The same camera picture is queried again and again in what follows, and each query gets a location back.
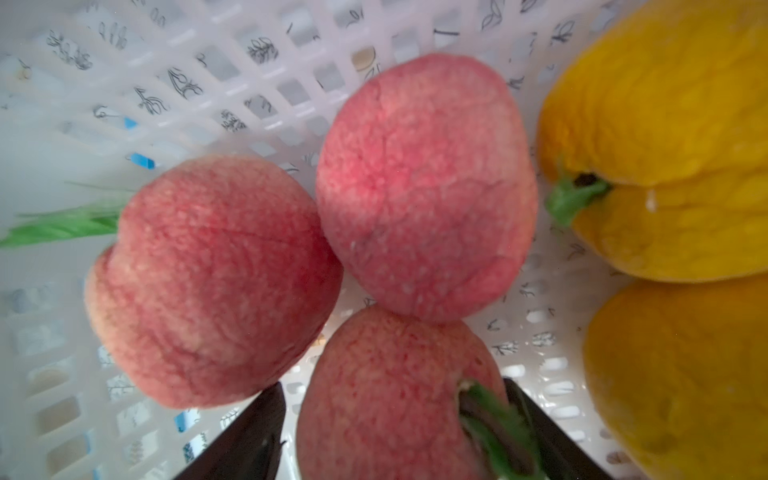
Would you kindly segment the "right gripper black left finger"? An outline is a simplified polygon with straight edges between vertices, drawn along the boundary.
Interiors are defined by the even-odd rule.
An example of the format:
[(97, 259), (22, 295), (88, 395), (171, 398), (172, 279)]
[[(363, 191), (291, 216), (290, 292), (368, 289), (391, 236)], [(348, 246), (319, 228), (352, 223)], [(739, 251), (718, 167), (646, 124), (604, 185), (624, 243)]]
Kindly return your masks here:
[(274, 480), (286, 402), (281, 383), (262, 391), (175, 480)]

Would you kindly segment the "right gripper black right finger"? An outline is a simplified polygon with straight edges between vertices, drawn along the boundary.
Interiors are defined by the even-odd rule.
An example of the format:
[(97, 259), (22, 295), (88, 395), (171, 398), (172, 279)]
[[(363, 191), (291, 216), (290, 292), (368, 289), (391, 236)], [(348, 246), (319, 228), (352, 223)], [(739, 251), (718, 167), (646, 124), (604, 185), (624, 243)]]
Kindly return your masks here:
[(549, 479), (612, 480), (514, 380), (503, 380), (510, 403), (525, 412)]

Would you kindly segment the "pink peach top centre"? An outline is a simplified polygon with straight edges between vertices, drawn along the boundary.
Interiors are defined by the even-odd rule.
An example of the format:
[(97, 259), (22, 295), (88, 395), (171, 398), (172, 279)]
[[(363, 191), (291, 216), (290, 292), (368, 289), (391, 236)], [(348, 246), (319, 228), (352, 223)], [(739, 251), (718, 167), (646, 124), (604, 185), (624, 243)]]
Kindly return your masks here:
[(380, 306), (435, 323), (487, 307), (512, 286), (538, 214), (504, 79), (433, 53), (365, 82), (326, 135), (316, 200), (335, 254)]

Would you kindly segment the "yellow peach top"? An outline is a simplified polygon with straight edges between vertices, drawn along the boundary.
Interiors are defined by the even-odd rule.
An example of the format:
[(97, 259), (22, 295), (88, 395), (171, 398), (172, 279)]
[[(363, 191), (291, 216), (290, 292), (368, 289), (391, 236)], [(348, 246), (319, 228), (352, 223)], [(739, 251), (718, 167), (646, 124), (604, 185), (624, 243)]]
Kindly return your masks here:
[(568, 67), (536, 133), (548, 209), (615, 269), (767, 269), (767, 5), (647, 1)]

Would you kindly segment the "yellow peach red blush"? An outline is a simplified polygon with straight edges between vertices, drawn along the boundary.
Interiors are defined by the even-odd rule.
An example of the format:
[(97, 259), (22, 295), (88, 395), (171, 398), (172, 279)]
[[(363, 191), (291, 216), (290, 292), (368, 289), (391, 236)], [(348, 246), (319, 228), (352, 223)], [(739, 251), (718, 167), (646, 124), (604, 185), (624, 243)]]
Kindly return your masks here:
[(596, 313), (587, 388), (653, 479), (767, 475), (767, 279), (636, 281)]

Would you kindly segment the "pink peach with leaf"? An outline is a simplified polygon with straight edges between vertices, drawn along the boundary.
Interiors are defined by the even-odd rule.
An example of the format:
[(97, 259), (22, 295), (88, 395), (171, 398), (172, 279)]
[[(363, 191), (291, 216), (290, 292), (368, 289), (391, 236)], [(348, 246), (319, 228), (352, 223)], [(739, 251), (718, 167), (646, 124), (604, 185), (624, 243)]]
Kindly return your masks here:
[(463, 322), (367, 307), (331, 336), (296, 429), (305, 479), (541, 479), (541, 453)]

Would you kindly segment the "white plastic mesh basket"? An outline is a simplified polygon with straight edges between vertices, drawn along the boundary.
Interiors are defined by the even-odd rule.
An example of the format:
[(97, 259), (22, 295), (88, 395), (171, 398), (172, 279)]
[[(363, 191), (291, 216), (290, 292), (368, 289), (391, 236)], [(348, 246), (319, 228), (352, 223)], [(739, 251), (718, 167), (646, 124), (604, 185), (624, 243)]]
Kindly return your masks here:
[[(553, 184), (536, 154), (542, 104), (584, 51), (645, 2), (5, 1), (1, 242), (26, 214), (125, 202), (188, 160), (257, 156), (312, 197), (335, 254), (316, 170), (341, 107), (397, 65), (433, 53), (473, 57), (504, 79), (521, 113), (538, 214), (509, 290), (452, 322), (465, 323), (502, 380), (514, 380), (612, 479), (653, 479), (595, 409), (583, 363), (590, 322), (636, 281), (767, 279), (767, 269), (696, 283), (635, 277), (549, 212)], [(1, 244), (5, 479), (175, 479), (265, 390), (185, 409), (141, 391), (101, 343), (85, 306), (88, 272), (114, 241), (107, 234)], [(286, 415), (275, 479), (305, 479), (297, 422), (331, 336), (380, 306), (335, 256), (343, 269), (336, 305), (276, 382)]]

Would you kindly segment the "pink peach upper left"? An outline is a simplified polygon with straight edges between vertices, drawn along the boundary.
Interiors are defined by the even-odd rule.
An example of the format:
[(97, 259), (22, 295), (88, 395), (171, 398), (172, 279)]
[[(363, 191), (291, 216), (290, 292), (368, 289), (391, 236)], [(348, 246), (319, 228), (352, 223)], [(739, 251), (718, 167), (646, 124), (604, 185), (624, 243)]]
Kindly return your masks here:
[(331, 315), (343, 269), (316, 204), (257, 156), (185, 161), (128, 201), (26, 214), (19, 247), (112, 234), (84, 300), (94, 332), (148, 397), (209, 408), (276, 383)]

